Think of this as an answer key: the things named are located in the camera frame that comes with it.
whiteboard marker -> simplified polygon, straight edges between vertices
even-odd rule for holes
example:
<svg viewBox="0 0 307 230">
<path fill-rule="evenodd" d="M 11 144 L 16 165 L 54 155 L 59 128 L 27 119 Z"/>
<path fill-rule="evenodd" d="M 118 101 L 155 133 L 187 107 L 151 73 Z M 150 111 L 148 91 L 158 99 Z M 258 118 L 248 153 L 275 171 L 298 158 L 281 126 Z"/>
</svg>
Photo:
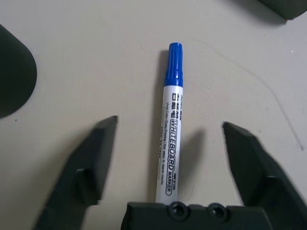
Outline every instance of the whiteboard marker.
<svg viewBox="0 0 307 230">
<path fill-rule="evenodd" d="M 165 74 L 156 203 L 177 201 L 181 106 L 183 92 L 182 45 L 169 45 Z"/>
</svg>

